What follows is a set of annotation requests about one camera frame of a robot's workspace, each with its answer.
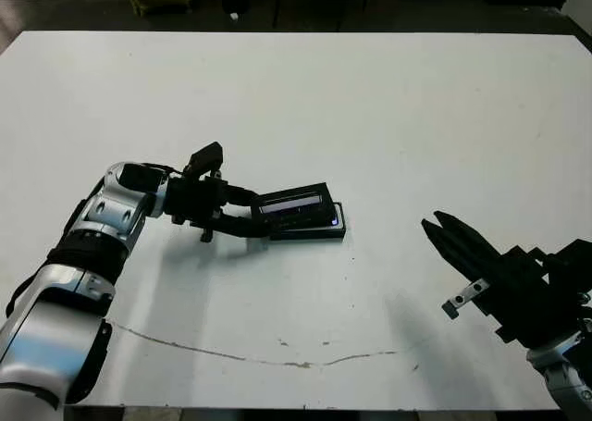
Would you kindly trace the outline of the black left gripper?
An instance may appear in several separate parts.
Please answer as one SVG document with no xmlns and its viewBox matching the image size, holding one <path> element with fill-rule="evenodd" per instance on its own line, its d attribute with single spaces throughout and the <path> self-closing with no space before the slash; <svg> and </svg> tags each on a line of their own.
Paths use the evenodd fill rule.
<svg viewBox="0 0 592 421">
<path fill-rule="evenodd" d="M 259 194 L 242 187 L 229 185 L 216 176 L 203 180 L 194 177 L 170 177 L 165 197 L 165 214 L 173 224 L 186 221 L 203 230 L 201 242 L 211 242 L 215 231 L 239 238 L 265 238 L 272 231 L 269 223 L 249 217 L 235 217 L 221 213 L 226 204 L 251 207 Z"/>
</svg>

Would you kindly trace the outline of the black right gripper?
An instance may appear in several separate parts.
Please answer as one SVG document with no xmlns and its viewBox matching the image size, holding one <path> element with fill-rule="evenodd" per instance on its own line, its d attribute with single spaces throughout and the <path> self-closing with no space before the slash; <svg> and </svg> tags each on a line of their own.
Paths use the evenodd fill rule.
<svg viewBox="0 0 592 421">
<path fill-rule="evenodd" d="M 449 318 L 473 303 L 498 321 L 496 334 L 535 349 L 578 331 L 584 320 L 584 248 L 566 246 L 555 254 L 519 246 L 498 252 L 459 218 L 436 211 L 439 224 L 421 226 L 438 253 L 469 281 L 442 309 Z"/>
</svg>

